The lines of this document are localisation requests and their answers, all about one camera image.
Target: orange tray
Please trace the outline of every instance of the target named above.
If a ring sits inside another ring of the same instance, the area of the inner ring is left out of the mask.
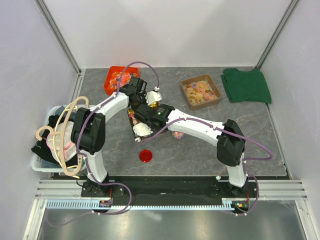
[[[106,79],[105,79],[105,82],[104,82],[104,85],[103,85],[103,88],[104,88],[104,91],[107,95],[111,95],[116,89],[113,89],[111,88],[110,86],[110,79],[111,79],[111,75],[112,73],[114,72],[122,72],[123,70],[125,69],[125,66],[111,66],[109,68],[109,72],[106,76]],[[136,74],[136,77],[139,78],[140,77],[140,73],[139,73],[139,69],[137,67],[128,67],[126,70],[125,70],[126,73],[129,73],[129,74]]]

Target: brown tray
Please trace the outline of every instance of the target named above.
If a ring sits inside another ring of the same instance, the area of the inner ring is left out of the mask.
[[[209,85],[211,86],[214,94],[216,95],[216,99],[213,99],[213,100],[210,100],[210,101],[205,101],[205,102],[201,102],[201,103],[198,103],[198,104],[193,104],[190,102],[189,98],[187,97],[187,94],[183,88],[183,85],[188,85],[188,84],[191,84],[191,83],[194,83],[194,82],[199,82],[199,81],[207,81],[209,83]],[[209,107],[211,105],[216,105],[220,102],[220,99],[221,99],[221,93],[219,91],[219,89],[217,88],[217,86],[215,85],[214,81],[212,80],[212,78],[206,74],[206,75],[202,75],[202,76],[196,76],[196,77],[193,77],[193,78],[190,78],[190,79],[187,79],[187,80],[183,80],[181,82],[181,92],[182,92],[182,95],[186,101],[186,104],[188,105],[189,109],[191,111],[195,111],[195,110],[199,110],[199,109],[203,109],[205,107]]]

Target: gray countertop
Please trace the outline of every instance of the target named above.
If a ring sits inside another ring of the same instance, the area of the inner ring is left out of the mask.
[[[247,172],[257,176],[286,175],[267,106],[261,102],[230,103],[221,80],[223,69],[224,67],[156,68],[160,77],[161,103],[206,120],[236,121],[246,137],[264,144],[274,155],[271,161],[248,162]],[[238,67],[238,69],[248,71],[252,67]],[[86,70],[80,96],[88,97],[89,104],[98,104],[108,97],[103,88],[108,70],[107,68]],[[221,92],[221,101],[217,105],[191,111],[180,91],[180,83],[182,80],[204,74],[212,77]],[[140,77],[148,82],[148,91],[156,86],[156,78],[150,69],[141,68]],[[153,155],[148,163],[139,159],[139,154],[144,149],[150,150]],[[107,171],[113,176],[227,175],[226,167],[217,160],[216,148],[196,137],[185,134],[184,138],[175,139],[168,131],[146,144],[136,143],[125,109],[107,122],[102,155]],[[247,142],[245,156],[266,157],[268,154]]]

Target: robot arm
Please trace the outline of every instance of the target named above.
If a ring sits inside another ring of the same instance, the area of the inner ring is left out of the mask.
[[[142,79],[132,77],[129,84],[120,88],[117,96],[115,93],[110,96],[110,98],[114,99],[107,104],[103,105],[104,102],[102,102],[90,109],[80,108],[77,111],[71,134],[71,140],[74,143],[78,141],[79,132],[90,111],[97,107],[99,108],[85,127],[84,134],[80,140],[80,149],[88,153],[88,162],[97,180],[103,182],[108,174],[101,154],[101,148],[105,143],[106,137],[105,123],[120,110],[131,107],[135,112],[134,117],[141,121],[140,124],[133,128],[134,132],[139,136],[149,135],[153,131],[157,132],[167,124],[177,119],[182,119],[170,124],[166,130],[187,133],[217,147],[217,158],[226,165],[230,184],[242,188],[247,181],[242,166],[245,141],[215,130],[218,127],[243,135],[237,123],[232,120],[228,120],[226,123],[204,120],[183,113],[166,104],[161,104],[157,108],[151,107],[149,105],[160,101],[162,98],[158,92],[151,91],[147,93],[145,90],[146,85],[147,83]],[[187,118],[206,122],[213,127],[198,121],[186,120]]]

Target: gray floor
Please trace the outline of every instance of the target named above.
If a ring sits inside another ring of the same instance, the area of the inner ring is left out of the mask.
[[[271,161],[250,161],[247,171],[256,176],[286,175],[284,162],[268,115],[267,107],[260,102],[230,103],[221,80],[223,67],[163,67],[156,68],[160,77],[162,103],[215,122],[235,120],[245,136],[266,145],[274,153]],[[252,67],[239,67],[250,70]],[[80,96],[89,98],[90,104],[98,104],[108,96],[103,85],[108,69],[87,69]],[[180,92],[180,83],[192,77],[209,74],[221,92],[219,104],[191,111]],[[150,91],[156,85],[154,73],[148,68],[140,69],[140,77],[148,82]],[[143,163],[139,153],[143,149],[152,151],[153,159]],[[158,136],[147,144],[135,143],[126,110],[117,113],[106,124],[106,142],[102,149],[104,165],[111,175],[160,175],[200,176],[226,175],[226,167],[217,160],[216,148],[209,143],[186,135],[175,139],[171,132]],[[266,157],[259,147],[246,143],[247,157]]]
[[[46,211],[49,221],[60,225],[88,210]],[[39,240],[306,240],[296,207],[264,201],[248,216],[239,217],[209,210],[89,214],[63,227],[44,223],[43,234]]]

